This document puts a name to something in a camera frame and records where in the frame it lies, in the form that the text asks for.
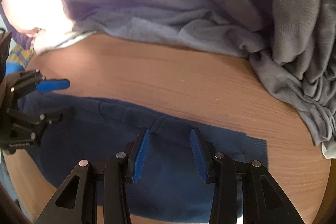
yellow plaid cloth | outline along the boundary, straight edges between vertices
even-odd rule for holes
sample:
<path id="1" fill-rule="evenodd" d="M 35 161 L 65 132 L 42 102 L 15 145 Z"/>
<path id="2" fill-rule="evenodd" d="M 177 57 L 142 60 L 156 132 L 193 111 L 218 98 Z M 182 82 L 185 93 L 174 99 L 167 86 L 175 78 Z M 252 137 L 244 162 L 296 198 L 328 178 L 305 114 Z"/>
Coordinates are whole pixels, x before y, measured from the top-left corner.
<path id="1" fill-rule="evenodd" d="M 19 63 L 26 68 L 29 60 L 35 54 L 33 50 L 24 50 L 21 45 L 16 44 L 13 50 L 10 52 L 7 61 Z"/>

blue rubber fingertip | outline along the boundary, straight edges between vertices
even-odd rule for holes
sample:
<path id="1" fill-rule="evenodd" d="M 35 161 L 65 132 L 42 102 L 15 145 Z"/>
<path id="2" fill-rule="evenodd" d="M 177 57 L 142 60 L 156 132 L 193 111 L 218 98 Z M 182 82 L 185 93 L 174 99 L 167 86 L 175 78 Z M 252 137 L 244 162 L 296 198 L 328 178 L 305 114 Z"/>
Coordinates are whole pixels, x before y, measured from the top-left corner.
<path id="1" fill-rule="evenodd" d="M 70 81 L 62 80 L 45 80 L 36 86 L 36 90 L 40 92 L 49 92 L 53 90 L 66 90 L 70 87 Z"/>
<path id="2" fill-rule="evenodd" d="M 146 156 L 147 156 L 147 152 L 148 152 L 148 147 L 149 147 L 149 131 L 148 129 L 146 130 L 146 133 L 141 141 L 141 144 L 140 144 L 140 147 L 139 147 L 139 150 L 138 150 L 138 154 L 137 156 L 135 157 L 135 160 L 134 160 L 134 173 L 133 173 L 133 176 L 132 176 L 132 179 L 134 181 L 134 183 L 137 183 L 138 180 L 140 179 L 141 177 L 141 174 L 142 174 L 142 169 L 143 169 L 143 165 L 145 163 L 145 159 L 146 159 Z"/>
<path id="3" fill-rule="evenodd" d="M 198 175 L 199 177 L 203 180 L 205 183 L 208 178 L 207 174 L 207 168 L 206 168 L 206 161 L 204 158 L 204 154 L 201 149 L 201 145 L 198 142 L 198 139 L 196 137 L 196 132 L 194 129 L 191 130 L 190 132 L 190 144 L 191 144 L 191 149 L 194 154 L 194 159 L 196 162 L 197 170 L 198 170 Z"/>

wood grain surface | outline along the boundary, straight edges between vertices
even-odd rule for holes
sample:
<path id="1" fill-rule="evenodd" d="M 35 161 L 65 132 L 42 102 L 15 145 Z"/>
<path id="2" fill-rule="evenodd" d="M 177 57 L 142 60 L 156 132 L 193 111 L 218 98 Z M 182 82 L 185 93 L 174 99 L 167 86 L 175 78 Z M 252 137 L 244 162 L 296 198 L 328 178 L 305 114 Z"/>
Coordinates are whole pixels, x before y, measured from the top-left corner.
<path id="1" fill-rule="evenodd" d="M 313 222 L 330 161 L 313 146 L 295 110 L 264 90 L 248 61 L 93 35 L 34 57 L 28 69 L 68 78 L 65 94 L 116 98 L 267 140 L 270 173 L 305 223 Z M 36 218 L 55 189 L 25 151 L 5 160 L 19 198 Z M 133 224 L 142 222 L 149 220 L 133 219 Z"/>

clothing pile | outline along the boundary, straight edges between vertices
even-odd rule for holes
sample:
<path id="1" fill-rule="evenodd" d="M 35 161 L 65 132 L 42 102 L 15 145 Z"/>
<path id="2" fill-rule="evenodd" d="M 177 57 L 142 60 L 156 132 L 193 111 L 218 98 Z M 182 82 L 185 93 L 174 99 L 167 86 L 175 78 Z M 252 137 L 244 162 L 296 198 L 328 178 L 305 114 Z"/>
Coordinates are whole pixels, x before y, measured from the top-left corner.
<path id="1" fill-rule="evenodd" d="M 72 31 L 248 58 L 336 158 L 336 0 L 62 0 Z"/>

purple fabric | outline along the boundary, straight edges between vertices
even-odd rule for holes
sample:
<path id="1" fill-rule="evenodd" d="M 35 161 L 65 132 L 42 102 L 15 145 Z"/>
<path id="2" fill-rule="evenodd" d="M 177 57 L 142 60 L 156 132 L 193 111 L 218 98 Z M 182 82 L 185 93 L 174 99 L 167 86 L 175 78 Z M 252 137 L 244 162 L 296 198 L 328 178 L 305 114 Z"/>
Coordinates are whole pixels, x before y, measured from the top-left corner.
<path id="1" fill-rule="evenodd" d="M 1 15 L 1 18 L 3 20 L 3 22 L 5 23 L 5 26 L 7 28 L 7 30 L 9 32 L 12 33 L 12 39 L 19 45 L 21 45 L 25 50 L 29 50 L 30 49 L 30 45 L 31 45 L 31 42 L 32 42 L 32 38 L 31 37 L 28 37 L 26 36 L 26 34 L 24 33 L 20 33 L 18 32 L 8 21 L 5 13 L 4 13 L 4 10 L 2 8 L 2 5 L 0 5 L 0 15 Z"/>

